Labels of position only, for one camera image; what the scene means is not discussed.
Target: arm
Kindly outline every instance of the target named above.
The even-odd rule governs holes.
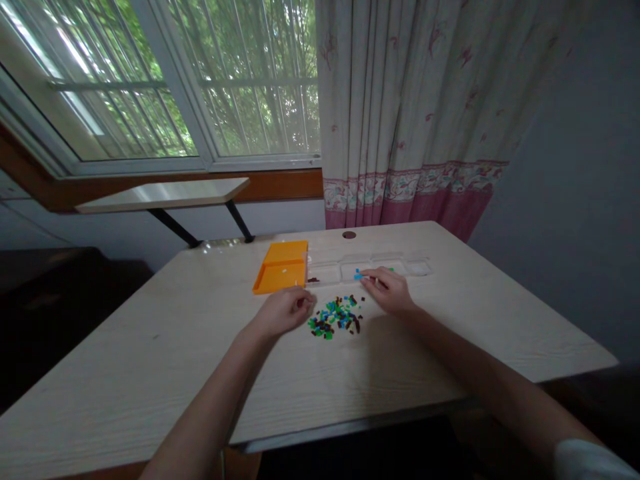
[[[211,477],[229,437],[237,405],[250,388],[252,373],[283,333],[308,317],[311,294],[302,287],[271,295],[238,334],[220,364],[162,442],[141,479]]]
[[[466,390],[511,430],[546,466],[565,439],[602,445],[540,387],[436,321],[414,304],[404,277],[384,268],[364,270],[362,284],[383,310],[424,342]]]

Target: small colored pieces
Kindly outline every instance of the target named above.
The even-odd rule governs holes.
[[[352,335],[354,335],[354,331],[360,333],[360,320],[363,317],[362,315],[356,317],[351,312],[351,308],[357,304],[358,302],[353,295],[336,297],[335,300],[328,302],[325,309],[316,311],[315,317],[310,318],[307,322],[313,336],[332,340],[335,334],[334,325],[337,325],[340,330],[347,330]]]

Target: floral curtain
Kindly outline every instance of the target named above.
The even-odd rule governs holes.
[[[317,1],[327,228],[468,240],[592,4]]]

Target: window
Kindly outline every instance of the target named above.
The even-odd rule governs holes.
[[[57,177],[319,165],[313,0],[0,13],[0,119]]]

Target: sleeve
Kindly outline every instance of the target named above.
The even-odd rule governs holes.
[[[553,472],[556,480],[640,480],[638,472],[611,450],[578,439],[556,446]]]

